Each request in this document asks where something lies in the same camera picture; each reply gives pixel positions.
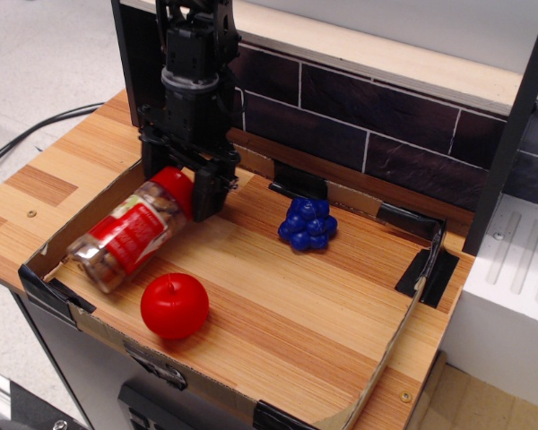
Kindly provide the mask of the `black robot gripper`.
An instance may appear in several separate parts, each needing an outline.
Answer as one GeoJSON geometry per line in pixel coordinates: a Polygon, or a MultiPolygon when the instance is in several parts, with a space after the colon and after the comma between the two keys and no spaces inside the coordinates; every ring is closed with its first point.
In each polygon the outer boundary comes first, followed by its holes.
{"type": "Polygon", "coordinates": [[[239,180],[240,156],[227,138],[239,114],[233,109],[236,76],[228,66],[201,79],[163,68],[161,83],[164,104],[138,109],[144,177],[166,167],[194,171],[193,220],[202,222],[222,210],[239,180]]]}

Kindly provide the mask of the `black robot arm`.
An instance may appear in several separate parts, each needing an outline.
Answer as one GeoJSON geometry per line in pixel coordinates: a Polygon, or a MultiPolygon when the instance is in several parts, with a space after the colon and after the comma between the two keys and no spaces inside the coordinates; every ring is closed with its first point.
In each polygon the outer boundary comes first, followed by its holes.
{"type": "Polygon", "coordinates": [[[159,1],[156,18],[162,52],[159,107],[139,107],[143,169],[152,177],[166,166],[194,173],[196,222],[221,211],[237,184],[239,153],[227,133],[244,105],[235,105],[239,54],[230,1],[159,1]]]}

